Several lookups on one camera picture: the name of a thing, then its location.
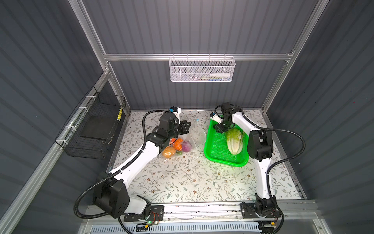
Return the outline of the yellow tag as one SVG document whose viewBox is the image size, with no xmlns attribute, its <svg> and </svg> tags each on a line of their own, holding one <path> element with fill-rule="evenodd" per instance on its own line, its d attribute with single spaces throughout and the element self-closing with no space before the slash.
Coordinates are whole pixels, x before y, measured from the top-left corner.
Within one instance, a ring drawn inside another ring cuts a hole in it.
<svg viewBox="0 0 374 234">
<path fill-rule="evenodd" d="M 123 108 L 121 107 L 121 108 L 119 109 L 119 112 L 118 112 L 118 115 L 117 115 L 117 121 L 121 121 L 122 112 L 123 112 Z"/>
</svg>

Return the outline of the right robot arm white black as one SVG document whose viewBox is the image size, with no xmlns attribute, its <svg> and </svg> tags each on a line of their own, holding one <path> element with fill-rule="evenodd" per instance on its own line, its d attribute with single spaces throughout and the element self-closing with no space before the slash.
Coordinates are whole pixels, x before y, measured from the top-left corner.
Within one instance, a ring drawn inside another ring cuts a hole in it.
<svg viewBox="0 0 374 234">
<path fill-rule="evenodd" d="M 276 197 L 272 195 L 271 176 L 268 169 L 274 152 L 272 132 L 259 126 L 237 105 L 228 102 L 218 105 L 218 112 L 211 113 L 211 119 L 217 124 L 218 133 L 227 133 L 230 128 L 238 126 L 248 136 L 246 150 L 255 164 L 257 191 L 255 194 L 254 211 L 258 217 L 266 217 L 276 209 Z"/>
</svg>

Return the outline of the white ribbed vent panel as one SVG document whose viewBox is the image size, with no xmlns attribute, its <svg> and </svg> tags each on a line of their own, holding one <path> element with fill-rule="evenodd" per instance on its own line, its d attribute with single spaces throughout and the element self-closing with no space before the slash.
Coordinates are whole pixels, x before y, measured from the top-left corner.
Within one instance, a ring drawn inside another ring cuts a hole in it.
<svg viewBox="0 0 374 234">
<path fill-rule="evenodd" d="M 256 222 L 195 222 L 195 223 L 161 223 L 148 229 L 137 229 L 136 225 L 126 225 L 132 234 L 196 234 L 196 233 L 254 233 L 259 234 L 259 224 Z"/>
</svg>

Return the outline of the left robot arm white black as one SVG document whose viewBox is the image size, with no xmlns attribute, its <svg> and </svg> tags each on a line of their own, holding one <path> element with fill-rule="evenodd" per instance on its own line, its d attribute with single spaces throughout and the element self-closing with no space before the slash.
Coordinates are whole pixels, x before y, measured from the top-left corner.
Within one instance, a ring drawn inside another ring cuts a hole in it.
<svg viewBox="0 0 374 234">
<path fill-rule="evenodd" d="M 102 173 L 97 177 L 97 181 L 100 181 L 115 174 L 93 190 L 93 203 L 105 215 L 113 218 L 119 218 L 123 214 L 139 215 L 142 218 L 149 216 L 151 202 L 139 195 L 131 197 L 128 188 L 150 161 L 171 147 L 172 139 L 177 140 L 180 135 L 189 133 L 191 123 L 180 120 L 180 114 L 179 107 L 171 107 L 163 112 L 159 125 L 153 132 L 145 135 L 143 145 L 131 157 L 108 174 Z"/>
</svg>

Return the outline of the toy napa cabbage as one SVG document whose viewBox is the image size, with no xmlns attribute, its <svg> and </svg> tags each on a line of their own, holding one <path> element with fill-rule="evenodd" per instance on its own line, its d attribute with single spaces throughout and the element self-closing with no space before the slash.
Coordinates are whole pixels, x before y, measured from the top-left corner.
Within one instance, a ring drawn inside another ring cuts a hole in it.
<svg viewBox="0 0 374 234">
<path fill-rule="evenodd" d="M 242 151 L 243 140 L 244 133 L 239 129 L 233 128 L 226 132 L 227 147 L 232 155 L 237 155 Z"/>
</svg>

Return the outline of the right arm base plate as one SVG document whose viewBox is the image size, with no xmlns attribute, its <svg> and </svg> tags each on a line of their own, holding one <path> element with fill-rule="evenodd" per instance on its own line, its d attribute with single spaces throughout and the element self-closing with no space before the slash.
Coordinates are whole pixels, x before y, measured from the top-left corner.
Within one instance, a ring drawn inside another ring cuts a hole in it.
<svg viewBox="0 0 374 234">
<path fill-rule="evenodd" d="M 260 202 L 242 202 L 240 212 L 243 218 L 281 218 L 278 209 L 270 203 L 270 206 L 264 207 Z"/>
</svg>

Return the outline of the white marker pen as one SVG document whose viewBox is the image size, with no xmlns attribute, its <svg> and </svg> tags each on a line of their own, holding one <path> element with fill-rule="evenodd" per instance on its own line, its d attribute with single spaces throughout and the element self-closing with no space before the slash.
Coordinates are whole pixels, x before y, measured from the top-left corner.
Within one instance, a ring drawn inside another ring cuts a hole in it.
<svg viewBox="0 0 374 234">
<path fill-rule="evenodd" d="M 217 79 L 228 79 L 231 77 L 230 73 L 212 73 L 209 74 L 210 77 L 217 78 Z"/>
</svg>

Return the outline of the toy potato yellow brown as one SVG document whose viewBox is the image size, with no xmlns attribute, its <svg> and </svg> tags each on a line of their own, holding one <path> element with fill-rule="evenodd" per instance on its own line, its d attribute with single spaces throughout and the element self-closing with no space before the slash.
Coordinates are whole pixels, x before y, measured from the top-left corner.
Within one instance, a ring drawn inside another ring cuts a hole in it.
<svg viewBox="0 0 374 234">
<path fill-rule="evenodd" d="M 169 159 L 171 158 L 172 156 L 174 156 L 176 154 L 176 149 L 172 146 L 168 146 L 166 147 L 163 152 L 162 152 L 162 156 L 166 159 Z"/>
</svg>

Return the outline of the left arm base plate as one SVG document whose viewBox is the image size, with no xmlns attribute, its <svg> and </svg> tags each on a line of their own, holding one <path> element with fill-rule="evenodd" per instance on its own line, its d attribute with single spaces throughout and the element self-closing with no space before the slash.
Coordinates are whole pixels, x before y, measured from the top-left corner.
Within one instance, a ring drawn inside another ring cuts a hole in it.
<svg viewBox="0 0 374 234">
<path fill-rule="evenodd" d="M 151 205 L 146 207 L 144 212 L 141 214 L 124 214 L 123 221 L 124 222 L 159 222 L 162 221 L 164 218 L 164 205 Z"/>
</svg>

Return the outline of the black flat pad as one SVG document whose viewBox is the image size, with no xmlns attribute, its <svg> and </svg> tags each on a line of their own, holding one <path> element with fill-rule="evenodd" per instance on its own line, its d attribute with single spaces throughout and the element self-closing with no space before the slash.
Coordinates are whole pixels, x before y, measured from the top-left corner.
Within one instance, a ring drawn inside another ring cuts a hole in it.
<svg viewBox="0 0 374 234">
<path fill-rule="evenodd" d="M 107 140 L 113 131 L 114 124 L 115 118 L 91 116 L 80 136 L 90 139 Z"/>
</svg>

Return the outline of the toy purple onion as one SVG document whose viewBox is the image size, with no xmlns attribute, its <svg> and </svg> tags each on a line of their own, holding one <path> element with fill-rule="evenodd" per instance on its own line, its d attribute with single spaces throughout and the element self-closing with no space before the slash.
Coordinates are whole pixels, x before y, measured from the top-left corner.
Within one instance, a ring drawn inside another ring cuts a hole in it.
<svg viewBox="0 0 374 234">
<path fill-rule="evenodd" d="M 189 153 L 193 149 L 193 147 L 192 147 L 192 145 L 190 144 L 189 141 L 183 141 L 181 143 L 181 146 L 182 146 L 182 151 L 184 153 Z"/>
</svg>

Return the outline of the clear zip top bag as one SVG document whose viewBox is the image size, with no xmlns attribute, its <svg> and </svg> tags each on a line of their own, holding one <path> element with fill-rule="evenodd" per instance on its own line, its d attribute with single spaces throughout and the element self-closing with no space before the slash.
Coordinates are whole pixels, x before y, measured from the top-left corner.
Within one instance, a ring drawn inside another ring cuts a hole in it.
<svg viewBox="0 0 374 234">
<path fill-rule="evenodd" d="M 199 119 L 196 119 L 196 120 L 193 120 L 193 121 L 188 120 L 188 121 L 191 122 L 191 127 L 189 129 L 189 133 L 185 134 L 185 135 L 179 135 L 177 138 L 170 139 L 169 142 L 167 143 L 166 147 L 172 146 L 172 144 L 174 143 L 174 141 L 176 139 L 178 139 L 178 138 L 183 139 L 184 141 L 189 141 L 190 142 L 190 144 L 192 145 L 193 149 L 189 153 L 191 153 L 192 151 L 196 150 L 196 148 L 198 146 L 201 146 L 201 145 L 205 144 L 206 133 L 199 126 Z"/>
</svg>

